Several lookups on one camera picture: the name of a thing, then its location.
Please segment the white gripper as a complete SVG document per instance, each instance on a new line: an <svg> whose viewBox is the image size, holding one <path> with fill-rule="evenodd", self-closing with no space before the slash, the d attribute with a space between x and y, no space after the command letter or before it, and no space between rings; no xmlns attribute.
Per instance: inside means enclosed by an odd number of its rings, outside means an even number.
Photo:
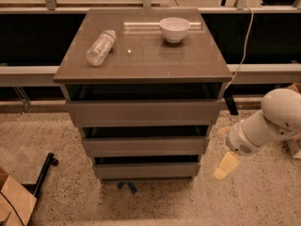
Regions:
<svg viewBox="0 0 301 226"><path fill-rule="evenodd" d="M247 139L242 125L243 122L239 121L231 128L226 126L219 130L222 136L227 136L226 144L233 152L226 152L214 171L214 177L218 180L226 178L240 165L240 156L251 156L260 150Z"/></svg>

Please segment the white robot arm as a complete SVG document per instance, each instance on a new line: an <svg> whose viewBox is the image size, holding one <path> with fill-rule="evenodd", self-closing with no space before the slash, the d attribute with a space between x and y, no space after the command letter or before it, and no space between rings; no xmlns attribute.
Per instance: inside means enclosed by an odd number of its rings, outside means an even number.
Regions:
<svg viewBox="0 0 301 226"><path fill-rule="evenodd" d="M263 96L260 110L225 130L229 150L213 173L218 180L233 172L242 157L257 153L265 144L300 135L301 94L291 89L273 89Z"/></svg>

